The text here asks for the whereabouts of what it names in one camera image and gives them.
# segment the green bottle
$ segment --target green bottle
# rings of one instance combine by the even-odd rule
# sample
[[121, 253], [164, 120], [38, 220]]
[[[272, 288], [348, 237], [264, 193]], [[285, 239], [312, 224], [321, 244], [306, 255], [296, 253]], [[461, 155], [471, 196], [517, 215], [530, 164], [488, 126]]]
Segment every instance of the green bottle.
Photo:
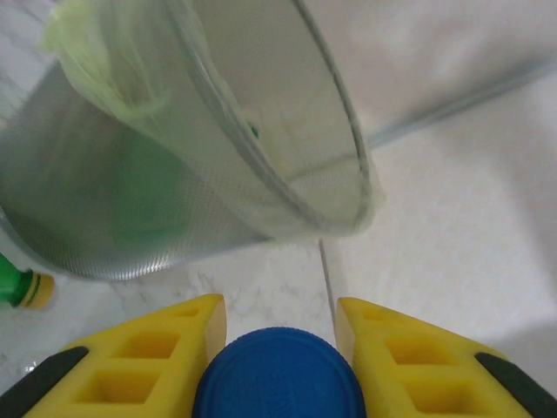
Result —
[[20, 272], [0, 254], [0, 303], [41, 309], [54, 291], [54, 279], [32, 270]]

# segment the yellow bottle cap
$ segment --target yellow bottle cap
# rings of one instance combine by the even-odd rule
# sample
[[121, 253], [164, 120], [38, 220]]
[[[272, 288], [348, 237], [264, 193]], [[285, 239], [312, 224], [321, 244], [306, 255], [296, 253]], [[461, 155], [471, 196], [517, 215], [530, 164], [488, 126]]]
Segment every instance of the yellow bottle cap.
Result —
[[33, 273], [33, 279], [27, 294], [23, 297], [17, 307], [28, 307], [31, 309], [43, 309], [46, 307], [54, 293], [56, 286], [54, 278], [48, 274]]

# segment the yellow robot part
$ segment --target yellow robot part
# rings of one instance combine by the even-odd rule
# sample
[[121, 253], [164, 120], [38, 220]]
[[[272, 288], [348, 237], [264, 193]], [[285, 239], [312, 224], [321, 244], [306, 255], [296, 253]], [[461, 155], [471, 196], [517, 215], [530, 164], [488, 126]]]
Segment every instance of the yellow robot part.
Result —
[[89, 353], [25, 418], [188, 418], [225, 347], [222, 295], [208, 294], [83, 338]]
[[476, 360], [477, 342], [363, 300], [339, 300], [337, 349], [373, 418], [528, 418]]

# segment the tile grout line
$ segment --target tile grout line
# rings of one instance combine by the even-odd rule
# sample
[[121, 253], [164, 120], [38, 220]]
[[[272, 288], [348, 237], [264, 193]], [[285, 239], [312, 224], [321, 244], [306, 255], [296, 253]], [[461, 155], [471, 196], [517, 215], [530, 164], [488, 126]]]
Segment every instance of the tile grout line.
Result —
[[335, 302], [334, 297], [332, 296], [332, 286], [331, 286], [331, 275], [329, 272], [329, 266], [327, 264], [327, 255], [325, 250], [325, 245], [323, 240], [319, 240], [319, 255], [321, 256], [321, 266], [323, 267], [323, 276], [325, 279], [325, 289], [327, 292], [327, 300], [329, 302], [329, 311], [331, 312], [331, 320], [332, 326], [334, 328], [334, 321], [335, 321]]

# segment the blue circular lid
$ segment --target blue circular lid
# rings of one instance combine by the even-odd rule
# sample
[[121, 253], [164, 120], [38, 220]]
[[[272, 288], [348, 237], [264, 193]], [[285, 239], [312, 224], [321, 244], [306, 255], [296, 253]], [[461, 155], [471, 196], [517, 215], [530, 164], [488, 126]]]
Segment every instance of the blue circular lid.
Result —
[[245, 335], [201, 378], [193, 418], [366, 418], [352, 369], [319, 337], [291, 328]]

